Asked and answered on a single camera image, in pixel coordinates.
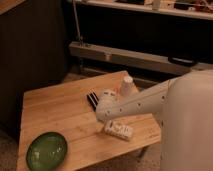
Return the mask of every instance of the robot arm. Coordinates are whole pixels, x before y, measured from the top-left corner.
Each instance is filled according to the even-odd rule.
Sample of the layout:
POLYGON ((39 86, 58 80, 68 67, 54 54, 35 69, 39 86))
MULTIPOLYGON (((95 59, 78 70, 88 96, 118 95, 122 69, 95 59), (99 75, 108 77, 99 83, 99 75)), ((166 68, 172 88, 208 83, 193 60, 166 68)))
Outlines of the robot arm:
POLYGON ((101 121, 162 109, 161 171, 213 170, 213 71, 198 71, 116 101, 100 97, 101 121))
POLYGON ((156 113, 162 109, 168 89, 176 79, 165 81, 120 101, 114 98, 111 91, 106 90, 100 97, 96 117, 105 122, 122 116, 156 113))

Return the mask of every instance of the green bowl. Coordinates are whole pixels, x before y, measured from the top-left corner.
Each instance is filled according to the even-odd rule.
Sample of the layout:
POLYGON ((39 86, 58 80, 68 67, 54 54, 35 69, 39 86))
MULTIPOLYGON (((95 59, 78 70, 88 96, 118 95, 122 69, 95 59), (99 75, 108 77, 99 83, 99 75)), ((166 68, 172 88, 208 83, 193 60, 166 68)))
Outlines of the green bowl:
POLYGON ((47 132, 37 137, 29 146, 26 161, 31 171, 53 171, 67 154, 67 142, 57 132, 47 132))

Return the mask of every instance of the wooden surface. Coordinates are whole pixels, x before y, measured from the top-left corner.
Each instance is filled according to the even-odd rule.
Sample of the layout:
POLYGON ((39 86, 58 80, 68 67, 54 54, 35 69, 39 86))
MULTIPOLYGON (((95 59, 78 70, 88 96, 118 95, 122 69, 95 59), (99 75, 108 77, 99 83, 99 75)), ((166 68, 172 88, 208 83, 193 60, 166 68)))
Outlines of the wooden surface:
POLYGON ((0 0, 0 15, 21 4, 25 0, 0 0))
POLYGON ((63 171, 80 169, 160 141, 160 128, 152 114, 118 119, 134 128, 130 142, 101 132, 103 125, 96 121, 86 95, 116 88, 125 75, 127 72, 122 71, 25 93, 17 170, 28 170, 27 148, 47 131, 63 134, 68 142, 68 154, 58 168, 63 171))

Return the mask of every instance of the dark wall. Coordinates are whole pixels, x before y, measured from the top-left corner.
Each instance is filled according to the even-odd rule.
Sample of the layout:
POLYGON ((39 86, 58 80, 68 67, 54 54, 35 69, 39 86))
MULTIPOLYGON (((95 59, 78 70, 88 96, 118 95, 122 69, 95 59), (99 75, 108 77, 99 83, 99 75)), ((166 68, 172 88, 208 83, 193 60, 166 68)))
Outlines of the dark wall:
POLYGON ((60 0, 27 0, 0 15, 0 125, 18 135, 23 92, 56 84, 67 72, 60 0))

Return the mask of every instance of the shelf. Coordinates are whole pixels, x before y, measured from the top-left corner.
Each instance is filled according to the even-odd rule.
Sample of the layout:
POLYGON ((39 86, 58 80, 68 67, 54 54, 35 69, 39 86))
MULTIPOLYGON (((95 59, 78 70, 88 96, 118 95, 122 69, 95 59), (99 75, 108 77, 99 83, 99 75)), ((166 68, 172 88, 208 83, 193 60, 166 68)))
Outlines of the shelf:
POLYGON ((115 2, 115 0, 76 0, 76 3, 84 4, 84 5, 99 6, 99 7, 114 8, 114 9, 138 11, 138 12, 149 12, 149 13, 156 13, 156 14, 165 14, 165 15, 172 15, 172 16, 213 20, 212 13, 185 11, 185 10, 179 10, 174 8, 172 9, 164 8, 166 3, 171 3, 171 0, 170 1, 162 0, 160 3, 159 9, 156 9, 156 10, 154 10, 151 5, 119 3, 119 2, 115 2))

